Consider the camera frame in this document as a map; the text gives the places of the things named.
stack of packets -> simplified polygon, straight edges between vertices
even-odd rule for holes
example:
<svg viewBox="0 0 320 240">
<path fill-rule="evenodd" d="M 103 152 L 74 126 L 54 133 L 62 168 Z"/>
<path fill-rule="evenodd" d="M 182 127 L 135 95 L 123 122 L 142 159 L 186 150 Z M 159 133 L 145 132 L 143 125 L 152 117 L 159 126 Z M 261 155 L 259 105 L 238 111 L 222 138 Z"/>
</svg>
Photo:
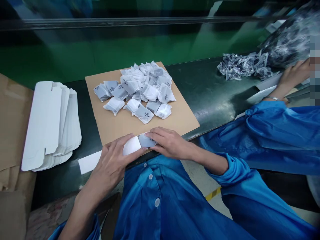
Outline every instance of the stack of packets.
<svg viewBox="0 0 320 240">
<path fill-rule="evenodd" d="M 104 109 L 117 115 L 119 110 L 128 110 L 133 116 L 147 124 L 154 115 L 165 119 L 171 114 L 168 102 L 176 101 L 172 90 L 172 78 L 166 70 L 154 61 L 140 66 L 134 64 L 130 69 L 121 70 L 120 84 L 118 81 L 104 81 L 94 88 L 95 94 L 101 100 L 110 101 Z"/>
</svg>

glass panel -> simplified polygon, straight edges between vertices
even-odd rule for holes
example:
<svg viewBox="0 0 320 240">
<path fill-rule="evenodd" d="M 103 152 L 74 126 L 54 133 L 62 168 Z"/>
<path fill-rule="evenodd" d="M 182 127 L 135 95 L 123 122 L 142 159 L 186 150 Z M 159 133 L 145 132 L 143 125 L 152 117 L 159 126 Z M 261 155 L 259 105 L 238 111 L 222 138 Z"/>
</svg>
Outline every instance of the glass panel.
<svg viewBox="0 0 320 240">
<path fill-rule="evenodd" d="M 205 23 L 0 32 L 0 72 L 30 88 L 152 60 L 164 65 L 252 52 L 267 23 Z"/>
</svg>

white button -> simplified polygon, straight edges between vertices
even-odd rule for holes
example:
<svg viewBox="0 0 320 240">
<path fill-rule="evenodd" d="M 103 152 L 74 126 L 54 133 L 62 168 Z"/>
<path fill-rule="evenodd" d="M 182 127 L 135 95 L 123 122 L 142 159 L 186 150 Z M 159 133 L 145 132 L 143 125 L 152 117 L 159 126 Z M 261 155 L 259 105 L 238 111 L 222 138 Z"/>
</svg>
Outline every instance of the white button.
<svg viewBox="0 0 320 240">
<path fill-rule="evenodd" d="M 160 198 L 157 198 L 155 201 L 154 201 L 154 206 L 155 207 L 158 207 L 160 204 Z"/>
</svg>

forearm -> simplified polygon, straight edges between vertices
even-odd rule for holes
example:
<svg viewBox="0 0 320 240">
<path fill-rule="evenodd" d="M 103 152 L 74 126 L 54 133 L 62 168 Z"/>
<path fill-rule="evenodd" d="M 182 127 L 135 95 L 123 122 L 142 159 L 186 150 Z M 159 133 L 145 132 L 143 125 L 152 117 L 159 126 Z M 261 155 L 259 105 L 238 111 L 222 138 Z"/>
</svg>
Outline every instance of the forearm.
<svg viewBox="0 0 320 240">
<path fill-rule="evenodd" d="M 191 160 L 201 164 L 208 169 L 210 173 L 218 176 L 223 175 L 229 169 L 228 160 L 226 158 L 200 147 L 195 148 Z"/>
<path fill-rule="evenodd" d="M 96 203 L 88 203 L 82 196 L 77 196 L 69 219 L 64 226 L 59 240 L 87 239 L 92 231 Z"/>
</svg>

bracelet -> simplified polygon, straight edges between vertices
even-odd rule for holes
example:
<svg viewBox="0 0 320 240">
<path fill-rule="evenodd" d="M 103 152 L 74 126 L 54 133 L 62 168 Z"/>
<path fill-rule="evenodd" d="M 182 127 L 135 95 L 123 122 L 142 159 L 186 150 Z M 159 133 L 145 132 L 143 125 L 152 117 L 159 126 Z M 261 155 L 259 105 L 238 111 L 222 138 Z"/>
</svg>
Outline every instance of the bracelet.
<svg viewBox="0 0 320 240">
<path fill-rule="evenodd" d="M 265 99 L 265 98 L 271 98 L 271 99 L 274 99 L 274 100 L 276 100 L 276 101 L 280 101 L 280 99 L 279 99 L 279 98 L 276 98 L 276 97 L 266 96 L 266 97 L 264 97 L 263 99 Z"/>
</svg>

